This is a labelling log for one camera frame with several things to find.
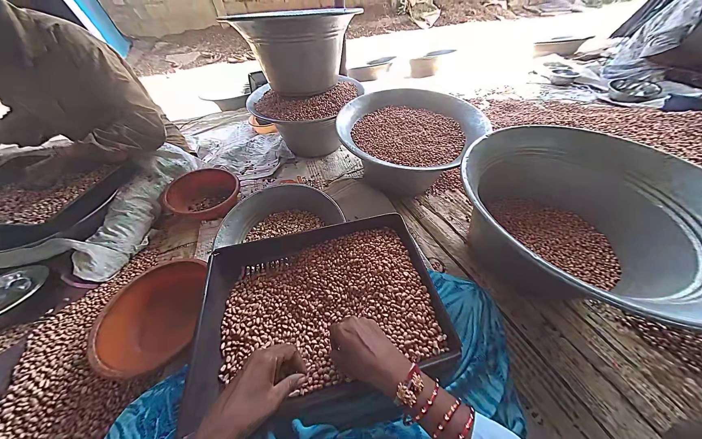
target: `woman's hand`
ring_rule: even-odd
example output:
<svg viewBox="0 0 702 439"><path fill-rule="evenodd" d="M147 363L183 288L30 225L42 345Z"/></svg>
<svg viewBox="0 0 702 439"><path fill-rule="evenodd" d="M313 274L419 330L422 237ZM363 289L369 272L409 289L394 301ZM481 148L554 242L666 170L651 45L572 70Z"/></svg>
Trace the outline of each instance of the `woman's hand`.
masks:
<svg viewBox="0 0 702 439"><path fill-rule="evenodd" d="M196 438L246 437L278 409L289 393L305 384L306 373L305 362L293 344L254 352L210 408ZM285 374L291 375L277 382Z"/></svg>
<svg viewBox="0 0 702 439"><path fill-rule="evenodd" d="M346 375L372 384L390 398L408 377L411 362L373 320L349 317L329 326L332 361Z"/></svg>

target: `bangle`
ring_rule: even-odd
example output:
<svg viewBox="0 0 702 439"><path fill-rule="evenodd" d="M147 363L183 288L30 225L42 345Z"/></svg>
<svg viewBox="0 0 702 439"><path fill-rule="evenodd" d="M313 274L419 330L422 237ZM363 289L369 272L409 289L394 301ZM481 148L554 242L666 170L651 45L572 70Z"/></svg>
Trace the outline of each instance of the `bangle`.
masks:
<svg viewBox="0 0 702 439"><path fill-rule="evenodd" d="M424 418L424 415L427 414L427 411L432 407L432 404L435 402L435 398L438 396L438 390L440 390L440 386L438 385L438 380L435 380L435 388L432 390L432 395L430 396L430 399L427 400L427 404L424 404L424 407L419 410L419 413L417 413L416 417L414 418L403 414L403 425L408 426L421 421L422 418Z"/></svg>
<svg viewBox="0 0 702 439"><path fill-rule="evenodd" d="M465 439L465 437L470 434L470 428L473 427L476 420L476 411L473 410L473 406L468 405L468 407L470 407L470 416L467 418L467 422L465 423L465 428L462 430L462 433L459 434L459 439Z"/></svg>
<svg viewBox="0 0 702 439"><path fill-rule="evenodd" d="M454 400L454 404L451 406L448 412L446 412L446 414L443 415L443 421L441 421L441 423L438 424L438 429L435 430L435 432L432 434L432 439L438 439L438 434L441 434L443 429L449 424L452 417L454 416L454 412L456 412L456 409L458 409L461 404L462 400Z"/></svg>
<svg viewBox="0 0 702 439"><path fill-rule="evenodd" d="M395 404L413 408L422 391L424 391L424 380L421 378L421 369L413 363L405 381L397 384Z"/></svg>

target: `plastic sack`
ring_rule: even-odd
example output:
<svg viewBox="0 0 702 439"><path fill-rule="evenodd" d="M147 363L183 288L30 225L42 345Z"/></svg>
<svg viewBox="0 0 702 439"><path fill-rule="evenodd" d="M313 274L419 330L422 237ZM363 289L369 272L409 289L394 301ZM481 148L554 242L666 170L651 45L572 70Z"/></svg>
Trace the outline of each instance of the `plastic sack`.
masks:
<svg viewBox="0 0 702 439"><path fill-rule="evenodd" d="M430 276L462 340L462 359L447 390L462 398L463 402L472 404L478 415L526 437L527 425L509 374L505 332L497 305L473 282L437 272L430 272ZM106 439L174 439L186 371L187 367L184 367L130 404L112 425ZM351 415L355 424L364 425L368 415L365 408L364 402L357 402L350 408L330 406L326 410L338 416ZM342 432L330 425L304 426L300 419L295 419L288 429L278 429L278 434L268 432L267 437L429 439L418 425L405 426L399 418Z"/></svg>
<svg viewBox="0 0 702 439"><path fill-rule="evenodd" d="M702 0L675 0L649 18L624 41L616 55L603 67L607 80L635 78L659 82L665 68L647 60L677 47L702 19Z"/></svg>
<svg viewBox="0 0 702 439"><path fill-rule="evenodd" d="M147 244L146 234L161 213L159 197L165 187L203 166L199 159L170 144L137 164L142 170L115 195L97 233L73 246L75 276L91 282L112 279Z"/></svg>

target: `woman's right hand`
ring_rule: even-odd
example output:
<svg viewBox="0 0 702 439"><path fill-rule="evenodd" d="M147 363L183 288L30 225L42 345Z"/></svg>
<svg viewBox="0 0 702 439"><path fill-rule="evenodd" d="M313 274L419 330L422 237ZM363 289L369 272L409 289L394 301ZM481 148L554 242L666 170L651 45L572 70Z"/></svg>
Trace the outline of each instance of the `woman's right hand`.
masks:
<svg viewBox="0 0 702 439"><path fill-rule="evenodd" d="M332 361L347 376L373 385L390 398L410 372L411 362L375 321L349 317L329 327Z"/></svg>

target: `black plastic tray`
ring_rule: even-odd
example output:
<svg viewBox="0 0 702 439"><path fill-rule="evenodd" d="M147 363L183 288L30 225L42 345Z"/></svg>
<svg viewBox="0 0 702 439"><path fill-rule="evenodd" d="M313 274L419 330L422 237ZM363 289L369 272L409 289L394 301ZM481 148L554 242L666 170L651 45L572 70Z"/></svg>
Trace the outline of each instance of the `black plastic tray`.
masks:
<svg viewBox="0 0 702 439"><path fill-rule="evenodd" d="M297 235L275 237L229 247L218 248L210 256L204 303L197 330L194 334L190 369L183 390L177 437L190 434L199 427L202 418L223 390L219 382L219 369L223 358L221 346L221 321L226 299L234 284L246 269L298 254L314 244L349 235L358 230L388 227L394 230L410 254L411 262L427 286L438 324L448 336L448 351L419 363L422 370L432 377L448 379L455 371L462 356L462 342L456 334L416 243L405 227L403 218L396 213L374 216L349 223L321 227ZM360 422L364 411L365 422ZM299 417L303 423L332 424L339 430L392 419L401 414L389 398L366 384L354 381L315 391L305 396L287 399L269 426L277 428L278 420Z"/></svg>
<svg viewBox="0 0 702 439"><path fill-rule="evenodd" d="M0 168L0 188L23 178L19 171L23 166L19 161ZM31 247L53 237L88 238L104 221L119 187L138 170L134 163L121 165L42 224L0 224L0 252Z"/></svg>

